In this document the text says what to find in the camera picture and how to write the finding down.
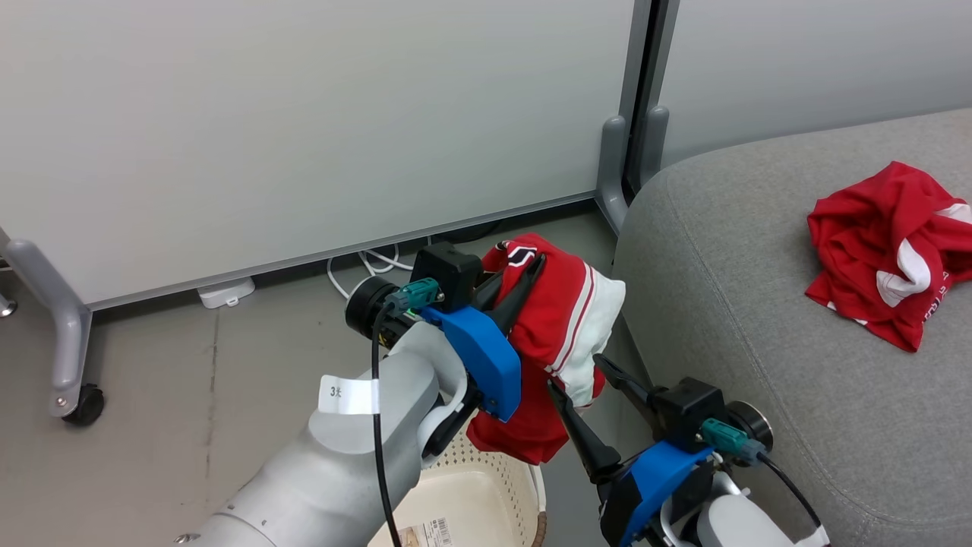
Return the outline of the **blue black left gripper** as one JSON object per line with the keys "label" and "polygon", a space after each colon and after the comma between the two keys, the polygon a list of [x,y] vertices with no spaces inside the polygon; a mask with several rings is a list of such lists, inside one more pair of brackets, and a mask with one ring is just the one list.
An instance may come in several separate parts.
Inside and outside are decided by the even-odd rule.
{"label": "blue black left gripper", "polygon": [[391,350],[411,328],[426,324],[444,335],[471,380],[472,390],[481,395],[484,413],[508,422],[522,399],[521,361],[507,337],[513,331],[532,287],[546,263],[539,254],[501,299],[506,271],[487,271],[475,287],[476,307],[493,307],[491,315],[471,304],[445,314],[431,307],[400,316],[389,315],[385,297],[402,287],[385,278],[365,278],[346,296],[345,322],[365,338],[376,338],[378,346]]}

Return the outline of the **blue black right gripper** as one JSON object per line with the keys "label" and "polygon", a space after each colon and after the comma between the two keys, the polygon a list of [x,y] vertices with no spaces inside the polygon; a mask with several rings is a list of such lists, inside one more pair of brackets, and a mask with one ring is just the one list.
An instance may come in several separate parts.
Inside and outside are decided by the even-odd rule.
{"label": "blue black right gripper", "polygon": [[[656,418],[656,388],[645,387],[604,354],[593,359],[605,381],[643,418]],[[641,541],[652,547],[775,547],[775,523],[728,472],[738,460],[708,443],[688,454],[655,442],[622,467],[618,451],[590,429],[563,388],[548,380],[546,389],[590,483],[603,485],[601,533],[610,547]],[[738,401],[725,406],[727,425],[766,449],[772,446],[771,426],[756,408]]]}

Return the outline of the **red shirt white striped sleeve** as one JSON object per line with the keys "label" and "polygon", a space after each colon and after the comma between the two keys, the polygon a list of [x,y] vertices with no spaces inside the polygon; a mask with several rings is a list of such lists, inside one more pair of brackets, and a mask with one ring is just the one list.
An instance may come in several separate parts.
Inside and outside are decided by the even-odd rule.
{"label": "red shirt white striped sleeve", "polygon": [[604,375],[594,357],[607,346],[627,293],[623,281],[537,233],[524,233],[497,243],[483,257],[485,270],[501,276],[497,301],[513,293],[539,258],[544,267],[508,335],[521,360],[520,405],[506,422],[477,413],[466,429],[477,450],[531,465],[548,463],[569,439],[548,382],[561,387],[577,411],[603,391]]}

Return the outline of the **grey fabric sofa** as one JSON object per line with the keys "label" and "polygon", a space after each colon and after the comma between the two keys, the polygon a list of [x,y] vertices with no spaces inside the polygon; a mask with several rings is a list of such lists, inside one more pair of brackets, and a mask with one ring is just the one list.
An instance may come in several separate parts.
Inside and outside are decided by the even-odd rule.
{"label": "grey fabric sofa", "polygon": [[972,204],[972,108],[681,160],[639,191],[614,276],[649,377],[763,412],[835,547],[972,547],[972,283],[906,353],[806,297],[806,215],[892,160]]}

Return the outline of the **cream plastic laundry basket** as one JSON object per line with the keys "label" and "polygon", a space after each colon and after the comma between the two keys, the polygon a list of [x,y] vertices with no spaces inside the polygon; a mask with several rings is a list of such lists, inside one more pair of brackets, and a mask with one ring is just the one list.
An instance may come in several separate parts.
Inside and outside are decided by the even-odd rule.
{"label": "cream plastic laundry basket", "polygon": [[393,519],[402,529],[445,518],[456,547],[544,547],[546,501],[538,465],[480,451],[460,432],[422,471]]}

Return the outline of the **white paper label tag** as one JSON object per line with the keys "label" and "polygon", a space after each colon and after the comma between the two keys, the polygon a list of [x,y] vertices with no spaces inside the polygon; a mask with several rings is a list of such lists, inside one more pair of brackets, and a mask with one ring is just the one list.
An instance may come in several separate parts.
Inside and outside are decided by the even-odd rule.
{"label": "white paper label tag", "polygon": [[380,381],[378,378],[323,375],[320,378],[317,411],[345,416],[378,415]]}

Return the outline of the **barcode sticker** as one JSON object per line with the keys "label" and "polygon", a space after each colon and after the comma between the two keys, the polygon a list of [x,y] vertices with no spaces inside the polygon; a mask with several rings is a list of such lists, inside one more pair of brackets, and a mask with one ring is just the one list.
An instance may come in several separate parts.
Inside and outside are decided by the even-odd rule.
{"label": "barcode sticker", "polygon": [[456,547],[448,520],[437,518],[398,529],[400,547]]}

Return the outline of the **wide white partition panel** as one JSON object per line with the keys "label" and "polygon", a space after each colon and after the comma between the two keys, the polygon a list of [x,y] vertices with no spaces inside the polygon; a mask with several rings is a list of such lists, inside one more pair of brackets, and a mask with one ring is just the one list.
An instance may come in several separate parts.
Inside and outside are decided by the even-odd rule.
{"label": "wide white partition panel", "polygon": [[636,0],[0,0],[0,229],[112,307],[584,200]]}

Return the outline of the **white power adapter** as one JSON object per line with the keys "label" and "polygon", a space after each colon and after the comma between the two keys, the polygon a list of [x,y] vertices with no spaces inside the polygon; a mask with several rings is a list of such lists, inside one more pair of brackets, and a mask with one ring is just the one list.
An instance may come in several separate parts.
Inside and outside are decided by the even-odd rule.
{"label": "white power adapter", "polygon": [[254,293],[256,284],[252,277],[214,283],[197,288],[201,304],[208,309],[235,307],[239,302]]}

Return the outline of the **narrow white partition panel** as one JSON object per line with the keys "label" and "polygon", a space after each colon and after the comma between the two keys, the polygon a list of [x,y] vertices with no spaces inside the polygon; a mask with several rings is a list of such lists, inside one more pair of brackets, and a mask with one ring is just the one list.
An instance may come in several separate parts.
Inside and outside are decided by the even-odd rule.
{"label": "narrow white partition panel", "polygon": [[662,163],[972,105],[972,0],[680,0]]}

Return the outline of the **black caster wheel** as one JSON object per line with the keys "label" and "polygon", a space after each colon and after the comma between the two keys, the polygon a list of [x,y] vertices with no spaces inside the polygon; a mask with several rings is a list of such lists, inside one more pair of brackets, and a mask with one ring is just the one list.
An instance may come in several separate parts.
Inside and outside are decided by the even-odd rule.
{"label": "black caster wheel", "polygon": [[80,387],[77,407],[62,420],[70,426],[90,427],[100,418],[105,405],[104,392],[96,384],[85,384]]}

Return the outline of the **grey partition foot with caster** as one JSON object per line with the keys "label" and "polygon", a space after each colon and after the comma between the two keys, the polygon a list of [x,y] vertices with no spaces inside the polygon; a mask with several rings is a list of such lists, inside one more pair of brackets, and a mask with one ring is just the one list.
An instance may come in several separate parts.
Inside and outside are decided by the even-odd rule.
{"label": "grey partition foot with caster", "polygon": [[80,407],[93,312],[34,242],[12,239],[2,256],[52,316],[55,349],[49,411],[65,419]]}

